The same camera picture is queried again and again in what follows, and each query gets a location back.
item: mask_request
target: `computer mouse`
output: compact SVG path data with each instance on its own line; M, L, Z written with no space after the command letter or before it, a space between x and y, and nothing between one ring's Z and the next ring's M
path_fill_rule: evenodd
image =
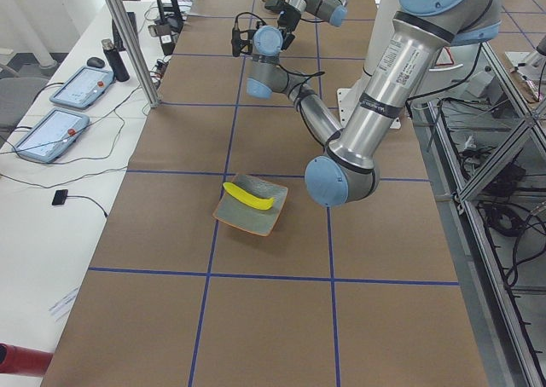
M93 56L87 60L87 66L89 67L96 67L97 69L102 69L104 65L105 65L104 60L101 59L100 57Z

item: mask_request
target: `tablet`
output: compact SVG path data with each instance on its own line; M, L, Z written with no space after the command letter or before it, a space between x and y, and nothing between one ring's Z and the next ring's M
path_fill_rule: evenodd
M113 72L82 66L49 100L83 110L93 104L113 82Z
M55 108L14 145L13 151L26 159L51 163L78 139L89 122L85 114Z

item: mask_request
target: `table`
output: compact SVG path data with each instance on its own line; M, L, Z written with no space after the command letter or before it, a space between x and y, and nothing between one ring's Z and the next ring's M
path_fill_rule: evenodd
M152 5L125 3L127 10L136 13L139 27L144 22L144 13ZM112 37L110 19L109 11L103 8L61 64L51 83L65 81L93 55L105 60L101 39ZM142 53L151 68L157 59L163 57L159 41L148 35L146 27L139 38ZM111 86L95 105L85 111L92 122L110 112L138 86L129 56L126 52L122 52L122 56L131 78ZM44 91L37 98L20 125L34 125L53 107L48 100L53 90ZM146 121L148 109L145 105L144 94L139 90L118 110L125 126L107 159L81 160L69 165L37 165L10 153L0 155L0 173L49 186L84 174L122 169L61 186L68 188L70 195L90 196L109 211L123 180L123 167L127 166ZM61 161L107 155L122 123L111 114L91 126ZM21 136L15 132L10 141L16 142ZM7 144L2 149L2 152L6 151L9 151ZM86 199L68 199L64 206L53 207L54 193L55 188L31 188L0 177L0 275L3 283L0 291L0 340L3 343L55 350L67 315L55 321L49 308L80 286L104 227L105 217L96 205ZM0 384L6 387L37 386L40 381L39 378L0 374Z
M341 29L304 25L285 66L325 70L333 107L362 70L373 0ZM321 148L283 96L245 95L233 17L259 0L195 0L43 387L486 386L410 123L377 152L369 199L305 191ZM252 22L241 18L240 25ZM235 173L288 186L271 236L212 218Z

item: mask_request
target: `paper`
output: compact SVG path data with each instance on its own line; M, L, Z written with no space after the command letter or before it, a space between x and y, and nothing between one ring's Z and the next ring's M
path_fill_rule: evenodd
M49 308L49 314L53 316L55 321L59 321L62 316L70 312L72 306L74 305L74 301L78 296L78 292L79 286L70 291L63 299Z

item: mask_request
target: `red object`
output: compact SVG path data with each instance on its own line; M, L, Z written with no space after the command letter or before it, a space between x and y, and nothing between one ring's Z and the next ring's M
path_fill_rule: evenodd
M0 343L0 373L43 377L52 353Z

